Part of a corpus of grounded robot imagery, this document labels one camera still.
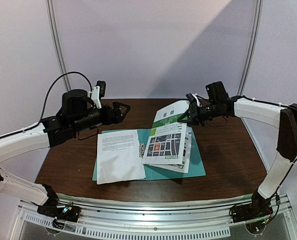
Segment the right aluminium wall post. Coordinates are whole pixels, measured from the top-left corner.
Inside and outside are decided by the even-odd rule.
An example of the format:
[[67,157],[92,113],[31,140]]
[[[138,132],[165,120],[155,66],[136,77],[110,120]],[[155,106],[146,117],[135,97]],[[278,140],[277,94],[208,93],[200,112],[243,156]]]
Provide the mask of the right aluminium wall post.
[[254,17],[253,17],[253,22],[252,22],[252,27],[251,27],[251,32],[250,32],[250,39],[249,39],[249,44],[247,48],[247,53],[246,53],[246,60],[245,64],[243,67],[242,71],[242,76],[241,80],[237,89],[237,95],[241,96],[244,93],[248,75],[250,73],[251,69],[251,64],[256,48],[256,42],[259,34],[259,27],[261,23],[261,15],[262,15],[262,9],[263,9],[263,0],[257,0],[256,1],[256,6],[255,6],[255,12],[254,12]]

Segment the chrome folder clip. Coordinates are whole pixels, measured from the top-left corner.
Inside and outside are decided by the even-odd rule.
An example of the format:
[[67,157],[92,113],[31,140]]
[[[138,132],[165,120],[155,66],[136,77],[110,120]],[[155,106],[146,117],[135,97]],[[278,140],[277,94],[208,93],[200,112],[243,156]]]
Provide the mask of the chrome folder clip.
[[146,144],[144,142],[139,144],[139,157],[143,158],[145,155]]

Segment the aluminium mounting rail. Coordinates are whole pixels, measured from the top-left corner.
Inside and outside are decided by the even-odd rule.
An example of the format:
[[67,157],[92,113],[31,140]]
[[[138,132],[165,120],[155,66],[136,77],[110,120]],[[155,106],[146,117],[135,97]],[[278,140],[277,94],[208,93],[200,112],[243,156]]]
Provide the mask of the aluminium mounting rail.
[[234,222],[229,211],[250,202],[250,195],[182,202],[131,202],[59,195],[60,202],[81,207],[77,222],[62,229],[21,201],[12,240],[297,240],[297,221],[286,194],[272,203],[274,219]]

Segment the left aluminium wall post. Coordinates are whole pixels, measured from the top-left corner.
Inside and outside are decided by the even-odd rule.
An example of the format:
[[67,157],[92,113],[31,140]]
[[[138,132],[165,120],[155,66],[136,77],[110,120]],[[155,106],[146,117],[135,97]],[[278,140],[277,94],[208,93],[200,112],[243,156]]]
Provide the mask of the left aluminium wall post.
[[61,74],[66,74],[67,68],[66,68],[61,41],[58,33],[54,1],[46,0],[45,3],[46,3],[47,17],[48,17],[48,22],[50,27],[50,34],[53,42],[53,47],[54,47],[59,71]]

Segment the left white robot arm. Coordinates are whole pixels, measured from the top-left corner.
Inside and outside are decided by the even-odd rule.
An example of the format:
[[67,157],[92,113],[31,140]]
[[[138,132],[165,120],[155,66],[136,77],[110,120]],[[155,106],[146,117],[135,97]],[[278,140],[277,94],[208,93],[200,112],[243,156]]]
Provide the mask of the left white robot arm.
[[[28,152],[59,146],[76,139],[82,131],[121,123],[131,107],[116,101],[112,106],[101,104],[103,96],[104,91],[99,86],[95,86],[90,93],[82,89],[64,93],[56,115],[0,136],[0,164]],[[63,213],[63,206],[51,186],[14,176],[1,166],[0,193],[42,206],[52,217]]]

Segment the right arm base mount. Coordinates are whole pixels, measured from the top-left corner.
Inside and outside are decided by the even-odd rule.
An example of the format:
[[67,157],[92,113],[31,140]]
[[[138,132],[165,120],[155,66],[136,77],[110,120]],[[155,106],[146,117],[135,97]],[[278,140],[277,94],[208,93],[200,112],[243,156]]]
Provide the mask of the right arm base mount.
[[[271,200],[273,197],[275,197],[275,203],[277,206],[275,213],[271,206]],[[251,203],[249,204],[237,203],[229,209],[228,214],[230,217],[232,217],[234,223],[262,218],[266,215],[269,215],[267,220],[264,220],[263,222],[260,223],[261,225],[266,225],[276,217],[280,208],[280,204],[281,204],[280,196],[277,193],[265,199],[257,192],[255,192],[251,196]]]

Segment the aluminium wall post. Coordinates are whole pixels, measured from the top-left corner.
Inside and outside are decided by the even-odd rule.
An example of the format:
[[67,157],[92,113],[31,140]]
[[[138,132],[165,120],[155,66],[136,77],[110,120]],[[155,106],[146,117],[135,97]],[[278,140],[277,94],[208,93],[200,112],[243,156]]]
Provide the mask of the aluminium wall post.
[[246,60],[245,64],[243,67],[242,71],[242,76],[241,80],[237,89],[237,95],[241,96],[244,93],[248,75],[250,73],[251,69],[251,64],[256,48],[256,42],[259,34],[259,27],[261,23],[261,15],[262,15],[262,9],[263,9],[263,0],[257,0],[256,1],[256,6],[255,6],[255,12],[254,12],[254,17],[253,17],[253,22],[252,22],[252,27],[251,27],[251,32],[250,32],[250,39],[249,39],[249,44],[247,48],[247,53],[246,53]]
[[58,33],[54,1],[46,0],[45,3],[46,3],[47,17],[48,17],[48,22],[50,27],[50,34],[53,42],[53,47],[54,47],[59,71],[61,74],[66,74],[67,68],[66,68],[61,41]]

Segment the colourful printed leaflet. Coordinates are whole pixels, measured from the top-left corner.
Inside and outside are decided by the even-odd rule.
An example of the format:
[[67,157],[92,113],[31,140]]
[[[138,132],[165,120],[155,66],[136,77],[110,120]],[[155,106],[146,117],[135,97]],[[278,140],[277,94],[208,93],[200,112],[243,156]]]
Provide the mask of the colourful printed leaflet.
[[183,165],[190,158],[187,124],[177,119],[189,108],[187,100],[178,100],[159,109],[154,117],[146,143],[144,165]]

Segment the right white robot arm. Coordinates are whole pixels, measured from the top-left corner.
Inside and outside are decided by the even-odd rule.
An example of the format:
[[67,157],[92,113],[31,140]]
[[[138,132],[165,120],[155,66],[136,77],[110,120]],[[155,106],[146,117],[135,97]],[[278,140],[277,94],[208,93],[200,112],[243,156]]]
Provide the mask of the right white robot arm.
[[188,108],[177,119],[179,123],[197,126],[216,117],[236,117],[264,123],[278,130],[273,164],[253,194],[253,203],[247,206],[247,214],[251,218],[258,218],[266,211],[265,201],[278,191],[297,162],[297,104],[272,103],[244,95],[230,97],[221,81],[210,83],[205,88],[208,103],[202,105],[199,96],[188,93]]

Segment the white printed paper sheet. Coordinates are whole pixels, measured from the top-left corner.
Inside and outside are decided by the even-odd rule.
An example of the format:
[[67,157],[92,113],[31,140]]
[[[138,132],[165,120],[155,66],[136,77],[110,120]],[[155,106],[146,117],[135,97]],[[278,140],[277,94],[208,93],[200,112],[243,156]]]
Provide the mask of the white printed paper sheet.
[[145,178],[137,130],[119,130],[98,135],[97,185]]

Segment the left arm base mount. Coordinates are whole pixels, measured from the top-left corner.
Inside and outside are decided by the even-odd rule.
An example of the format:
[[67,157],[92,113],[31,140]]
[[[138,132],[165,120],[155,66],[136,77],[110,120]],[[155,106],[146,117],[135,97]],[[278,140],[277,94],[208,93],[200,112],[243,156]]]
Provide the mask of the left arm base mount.
[[37,213],[53,218],[52,227],[63,230],[66,222],[77,223],[81,208],[74,205],[74,202],[60,203],[57,197],[48,199],[45,204],[39,205]]

